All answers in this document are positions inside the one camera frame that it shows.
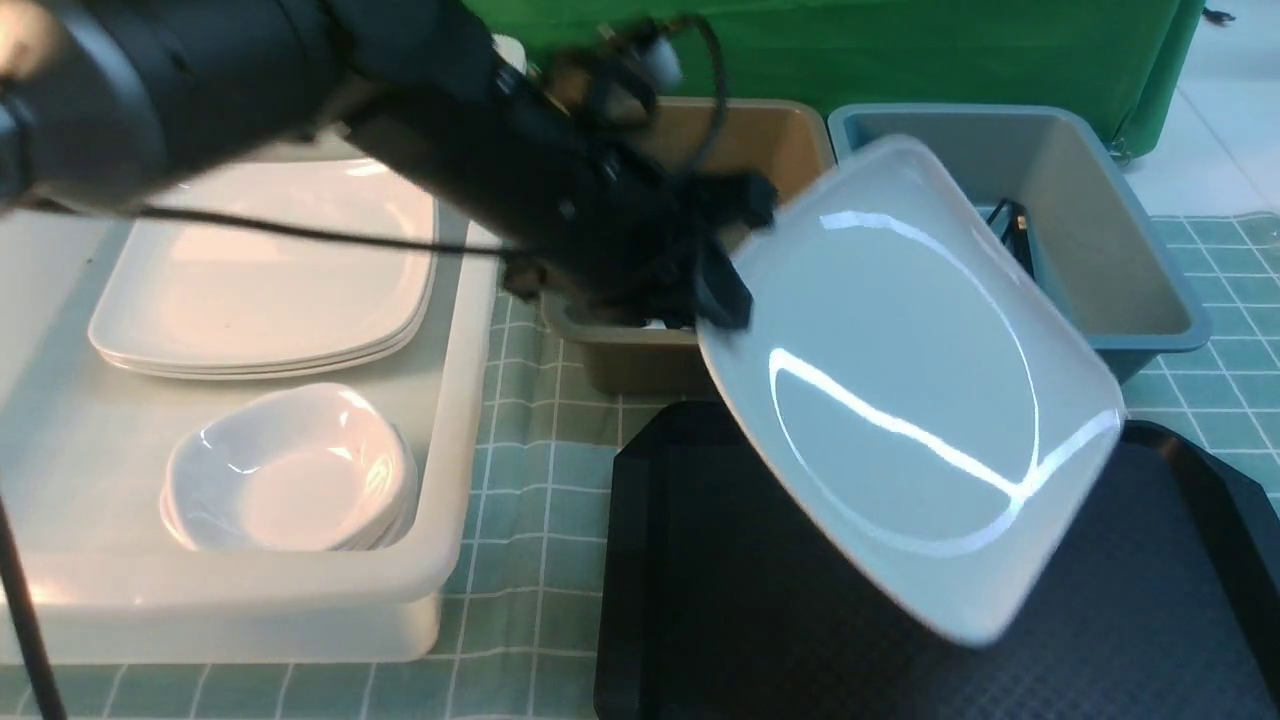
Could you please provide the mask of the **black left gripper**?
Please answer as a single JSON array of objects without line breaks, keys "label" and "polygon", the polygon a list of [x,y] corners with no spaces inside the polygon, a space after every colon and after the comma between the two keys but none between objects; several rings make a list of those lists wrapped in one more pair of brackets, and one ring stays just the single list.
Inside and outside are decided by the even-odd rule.
[{"label": "black left gripper", "polygon": [[772,227],[780,193],[758,172],[701,174],[721,131],[714,110],[696,150],[669,169],[631,133],[657,119],[671,61],[559,60],[530,79],[504,70],[500,90],[545,142],[575,161],[579,192],[552,205],[548,240],[506,255],[503,284],[530,301],[576,301],[607,322],[692,322],[744,331],[753,295],[717,232]]}]

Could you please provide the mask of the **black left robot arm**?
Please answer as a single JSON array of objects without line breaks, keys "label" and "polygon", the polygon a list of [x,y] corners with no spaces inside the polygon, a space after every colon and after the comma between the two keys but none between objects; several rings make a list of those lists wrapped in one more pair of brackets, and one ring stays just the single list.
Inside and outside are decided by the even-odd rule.
[{"label": "black left robot arm", "polygon": [[707,18],[641,18],[534,73],[462,1],[5,1],[3,210],[334,231],[148,199],[329,128],[502,240],[503,286],[621,325],[740,331],[721,241],[776,187],[703,165],[728,115]]}]

